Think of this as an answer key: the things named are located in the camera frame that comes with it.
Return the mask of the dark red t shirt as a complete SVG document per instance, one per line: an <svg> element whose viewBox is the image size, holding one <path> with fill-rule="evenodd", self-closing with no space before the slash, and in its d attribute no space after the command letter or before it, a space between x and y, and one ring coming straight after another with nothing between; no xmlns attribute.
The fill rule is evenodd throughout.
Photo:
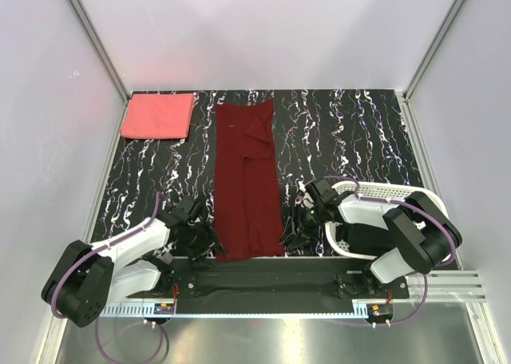
<svg viewBox="0 0 511 364"><path fill-rule="evenodd" d="M219 262L284 253L273 116L272 99L216 106L213 225L227 253Z"/></svg>

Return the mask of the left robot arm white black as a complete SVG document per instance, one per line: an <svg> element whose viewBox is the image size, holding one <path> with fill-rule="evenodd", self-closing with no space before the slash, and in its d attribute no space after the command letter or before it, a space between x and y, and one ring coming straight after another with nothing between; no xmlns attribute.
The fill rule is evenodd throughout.
<svg viewBox="0 0 511 364"><path fill-rule="evenodd" d="M214 251L226 255L212 228L201 218L198 200L186 196L168 212L156 197L150 217L100 242L70 243L42 289L42 300L58 319L85 327L111 303L148 292L167 295L175 286L172 256L158 258L155 250L177 249L193 262Z"/></svg>

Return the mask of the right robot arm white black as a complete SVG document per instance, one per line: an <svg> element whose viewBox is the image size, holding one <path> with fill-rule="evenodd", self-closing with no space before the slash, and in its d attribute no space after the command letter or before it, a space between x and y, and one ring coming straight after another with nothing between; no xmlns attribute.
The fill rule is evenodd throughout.
<svg viewBox="0 0 511 364"><path fill-rule="evenodd" d="M352 299L389 295L396 280L451 264L462 244L435 193L341 176L299 188L280 242L297 250L321 235L338 255L366 264L353 279L336 278L339 294Z"/></svg>

